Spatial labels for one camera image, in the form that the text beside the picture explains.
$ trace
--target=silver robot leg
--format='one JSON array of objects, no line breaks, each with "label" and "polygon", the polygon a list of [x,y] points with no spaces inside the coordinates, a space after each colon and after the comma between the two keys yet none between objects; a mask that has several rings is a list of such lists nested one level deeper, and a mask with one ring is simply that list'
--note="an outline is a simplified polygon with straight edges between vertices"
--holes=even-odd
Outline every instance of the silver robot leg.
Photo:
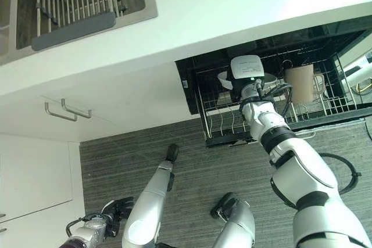
[{"label": "silver robot leg", "polygon": [[247,248],[255,242],[255,219],[249,204],[235,194],[226,194],[210,212],[213,218],[221,218],[226,224],[213,248]]},{"label": "silver robot leg", "polygon": [[126,222],[123,248],[153,248],[156,246],[167,191],[171,190],[173,163],[178,146],[170,145],[165,161],[161,162],[153,177],[140,194]]}]

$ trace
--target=wire rack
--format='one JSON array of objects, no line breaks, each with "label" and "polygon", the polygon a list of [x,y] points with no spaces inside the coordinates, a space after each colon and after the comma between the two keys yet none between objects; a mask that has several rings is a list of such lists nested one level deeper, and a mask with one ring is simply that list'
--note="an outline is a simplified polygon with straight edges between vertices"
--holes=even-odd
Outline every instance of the wire rack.
[{"label": "wire rack", "polygon": [[[267,58],[261,57],[264,68],[265,59]],[[297,105],[290,104],[284,116],[288,124],[306,122],[357,109],[349,85],[347,82],[346,86],[345,83],[344,85],[342,83],[345,73],[338,55],[335,54],[332,60],[316,59],[312,61],[312,64],[314,65],[314,72],[321,73],[324,76],[325,91],[320,94],[314,94],[312,102]],[[239,111],[241,102],[232,102],[229,91],[222,87],[217,78],[218,73],[227,71],[228,67],[223,66],[196,73],[198,85],[196,95],[199,99],[198,109],[202,117],[206,139],[249,132],[249,126]],[[264,93],[284,82],[282,73],[274,74],[277,76],[277,80],[265,85],[263,88]],[[323,88],[322,83],[321,79],[314,77],[315,92]],[[274,105],[278,112],[283,111],[286,101],[285,92],[280,96],[274,97]]]}]

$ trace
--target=mug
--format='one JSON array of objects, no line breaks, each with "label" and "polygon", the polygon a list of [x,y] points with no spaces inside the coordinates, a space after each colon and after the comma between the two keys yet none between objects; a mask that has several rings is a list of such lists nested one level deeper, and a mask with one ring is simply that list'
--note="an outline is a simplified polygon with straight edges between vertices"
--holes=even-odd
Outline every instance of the mug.
[{"label": "mug", "polygon": [[314,94],[326,91],[326,83],[322,74],[314,74],[312,64],[289,68],[284,71],[284,81],[292,85],[292,103],[309,103],[314,101]]}]

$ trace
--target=gray carpet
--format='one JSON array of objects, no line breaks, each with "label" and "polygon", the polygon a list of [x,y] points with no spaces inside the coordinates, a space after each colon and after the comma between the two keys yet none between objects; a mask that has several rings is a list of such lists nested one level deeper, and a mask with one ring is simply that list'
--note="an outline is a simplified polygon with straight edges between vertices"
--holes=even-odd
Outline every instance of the gray carpet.
[{"label": "gray carpet", "polygon": [[[308,140],[319,152],[349,159],[363,176],[356,189],[343,196],[372,237],[372,141],[364,123],[317,132]],[[112,200],[141,193],[163,160],[167,146],[181,146],[168,194],[159,241],[176,247],[211,247],[223,223],[209,210],[226,192],[236,192],[252,207],[256,245],[293,247],[288,208],[272,192],[274,171],[257,143],[206,149],[200,120],[170,124],[128,134],[83,142],[80,146],[86,212],[97,211]],[[327,160],[341,186],[350,174],[346,167]],[[121,234],[102,247],[121,247]]]}]

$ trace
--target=metal cabinet handle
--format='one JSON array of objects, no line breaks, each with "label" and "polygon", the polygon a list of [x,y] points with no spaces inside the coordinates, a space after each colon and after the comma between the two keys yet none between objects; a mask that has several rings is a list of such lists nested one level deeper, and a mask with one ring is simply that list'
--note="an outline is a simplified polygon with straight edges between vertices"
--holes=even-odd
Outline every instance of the metal cabinet handle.
[{"label": "metal cabinet handle", "polygon": [[77,114],[78,116],[82,116],[82,117],[85,117],[85,118],[92,118],[92,110],[88,110],[88,114],[84,114],[84,113],[81,113],[81,112],[78,112],[78,111],[75,111],[75,110],[72,110],[72,109],[68,109],[66,107],[66,100],[65,99],[61,99],[60,103],[62,104],[62,108],[69,113]]},{"label": "metal cabinet handle", "polygon": [[66,120],[70,120],[70,121],[76,121],[77,120],[77,115],[74,114],[74,118],[72,117],[68,117],[68,116],[63,116],[61,114],[56,114],[56,113],[53,113],[49,110],[49,103],[45,102],[45,112],[51,116],[56,116],[56,117],[59,117],[59,118],[63,118],[63,119],[66,119]]}]

